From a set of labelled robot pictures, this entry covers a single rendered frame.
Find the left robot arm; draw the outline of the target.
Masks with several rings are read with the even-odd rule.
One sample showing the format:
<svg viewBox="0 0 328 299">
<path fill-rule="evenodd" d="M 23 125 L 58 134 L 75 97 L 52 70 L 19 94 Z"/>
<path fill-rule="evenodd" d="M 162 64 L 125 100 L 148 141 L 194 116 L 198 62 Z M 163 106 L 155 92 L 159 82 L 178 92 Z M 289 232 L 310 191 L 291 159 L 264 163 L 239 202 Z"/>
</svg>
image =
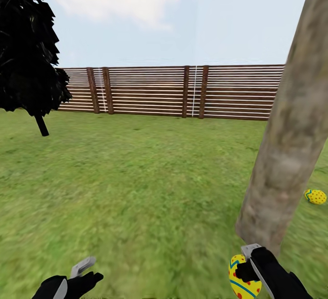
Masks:
<svg viewBox="0 0 328 299">
<path fill-rule="evenodd" d="M 32 299 L 79 299 L 83 294 L 93 289 L 102 280 L 103 274 L 93 271 L 82 276 L 82 272 L 96 263 L 95 257 L 88 257 L 81 261 L 71 271 L 71 279 L 66 276 L 55 275 L 41 283 Z"/>
</svg>

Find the easter egg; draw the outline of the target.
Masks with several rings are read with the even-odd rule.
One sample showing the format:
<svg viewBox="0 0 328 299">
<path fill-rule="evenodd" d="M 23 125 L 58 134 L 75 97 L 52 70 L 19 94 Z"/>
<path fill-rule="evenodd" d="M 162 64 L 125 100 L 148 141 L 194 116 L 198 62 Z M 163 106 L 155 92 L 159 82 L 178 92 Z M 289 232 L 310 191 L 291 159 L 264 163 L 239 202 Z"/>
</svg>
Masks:
<svg viewBox="0 0 328 299">
<path fill-rule="evenodd" d="M 323 204 L 327 199 L 324 192 L 316 189 L 307 190 L 304 195 L 309 202 L 316 205 Z"/>
<path fill-rule="evenodd" d="M 245 262 L 243 255 L 236 255 L 231 259 L 229 264 L 230 283 L 239 299 L 254 299 L 261 290 L 262 282 L 255 280 L 243 282 L 242 279 L 238 279 L 236 276 L 237 265 Z"/>
</svg>

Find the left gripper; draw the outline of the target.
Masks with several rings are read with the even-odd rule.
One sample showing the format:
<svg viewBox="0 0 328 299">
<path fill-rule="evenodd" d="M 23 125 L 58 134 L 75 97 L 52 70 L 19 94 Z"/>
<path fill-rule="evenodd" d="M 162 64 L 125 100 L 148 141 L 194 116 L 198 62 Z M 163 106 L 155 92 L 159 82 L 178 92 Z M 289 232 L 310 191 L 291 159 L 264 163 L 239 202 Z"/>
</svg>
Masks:
<svg viewBox="0 0 328 299">
<path fill-rule="evenodd" d="M 103 278 L 104 278 L 103 274 L 101 273 L 94 274 L 93 271 L 88 272 L 82 277 L 71 278 L 75 281 L 76 284 L 76 290 L 71 299 L 79 299 L 83 294 L 93 289 L 96 283 L 102 280 Z"/>
</svg>

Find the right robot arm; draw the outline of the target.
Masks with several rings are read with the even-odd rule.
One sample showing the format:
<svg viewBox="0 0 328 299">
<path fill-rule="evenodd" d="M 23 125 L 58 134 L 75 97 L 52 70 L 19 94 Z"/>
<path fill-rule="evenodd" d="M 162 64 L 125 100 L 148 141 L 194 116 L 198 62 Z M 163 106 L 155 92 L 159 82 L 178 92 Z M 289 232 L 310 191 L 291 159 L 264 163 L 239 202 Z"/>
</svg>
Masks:
<svg viewBox="0 0 328 299">
<path fill-rule="evenodd" d="M 246 262 L 237 265 L 238 279 L 261 281 L 272 299 L 313 299 L 299 278 L 287 273 L 266 247 L 255 243 L 242 246 L 241 252 Z"/>
</svg>

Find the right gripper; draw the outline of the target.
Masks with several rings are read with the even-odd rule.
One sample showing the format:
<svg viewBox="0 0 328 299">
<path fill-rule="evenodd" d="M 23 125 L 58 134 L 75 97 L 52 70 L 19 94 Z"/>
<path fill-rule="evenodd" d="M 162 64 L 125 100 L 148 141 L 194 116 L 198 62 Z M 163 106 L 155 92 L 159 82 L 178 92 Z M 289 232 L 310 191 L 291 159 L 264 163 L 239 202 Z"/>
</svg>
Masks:
<svg viewBox="0 0 328 299">
<path fill-rule="evenodd" d="M 237 265 L 236 276 L 238 279 L 242 279 L 243 282 L 260 281 L 260 279 L 254 275 L 250 268 L 250 259 L 242 264 Z"/>
</svg>

